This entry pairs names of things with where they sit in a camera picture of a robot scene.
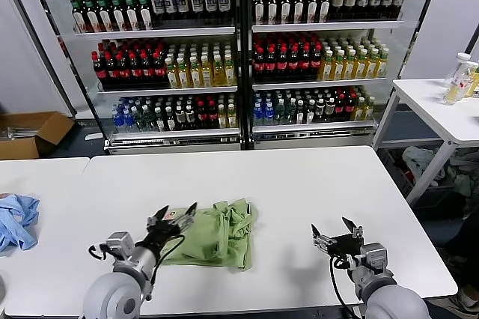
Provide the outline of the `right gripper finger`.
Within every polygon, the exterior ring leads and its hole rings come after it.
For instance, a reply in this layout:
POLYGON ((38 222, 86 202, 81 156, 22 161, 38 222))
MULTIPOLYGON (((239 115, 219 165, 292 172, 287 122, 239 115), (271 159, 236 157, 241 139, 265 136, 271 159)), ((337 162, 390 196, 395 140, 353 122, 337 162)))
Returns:
POLYGON ((347 227, 349 233, 347 234, 348 238, 352 239, 362 239, 363 238, 363 227, 357 226, 352 220, 342 217, 342 221, 347 227))
POLYGON ((324 234, 321 234, 314 224, 311 225, 311 230, 314 245, 319 250, 328 250, 332 245, 332 239, 324 234))

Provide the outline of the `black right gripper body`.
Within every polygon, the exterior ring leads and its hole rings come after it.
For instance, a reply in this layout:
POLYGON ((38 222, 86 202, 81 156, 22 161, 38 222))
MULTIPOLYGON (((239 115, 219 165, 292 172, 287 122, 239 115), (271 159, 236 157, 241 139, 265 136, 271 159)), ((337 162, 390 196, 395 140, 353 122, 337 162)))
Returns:
POLYGON ((331 256, 346 259, 348 255, 355 257, 361 254, 364 244, 363 237, 354 237, 352 234, 344 234, 332 238, 331 256))

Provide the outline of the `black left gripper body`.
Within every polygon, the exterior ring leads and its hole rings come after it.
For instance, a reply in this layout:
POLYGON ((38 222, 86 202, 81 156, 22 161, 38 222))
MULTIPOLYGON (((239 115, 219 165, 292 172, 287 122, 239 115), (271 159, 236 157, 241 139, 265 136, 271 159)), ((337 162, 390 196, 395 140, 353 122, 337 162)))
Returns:
POLYGON ((149 250, 161 250, 172 237, 181 233, 182 228, 172 221, 149 222, 147 236, 144 238, 144 247, 149 250))

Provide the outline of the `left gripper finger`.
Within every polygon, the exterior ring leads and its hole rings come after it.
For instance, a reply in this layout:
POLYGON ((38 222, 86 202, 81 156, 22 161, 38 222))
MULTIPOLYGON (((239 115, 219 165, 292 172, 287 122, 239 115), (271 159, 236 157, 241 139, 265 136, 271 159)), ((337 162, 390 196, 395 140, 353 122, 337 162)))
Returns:
POLYGON ((193 203, 184 214, 178 216, 175 221, 179 228, 188 228, 193 222, 198 203, 193 203))
POLYGON ((161 222, 168 211, 168 205, 164 206, 160 210, 158 210, 155 214, 147 218, 147 227, 153 227, 155 226, 158 222, 161 222))

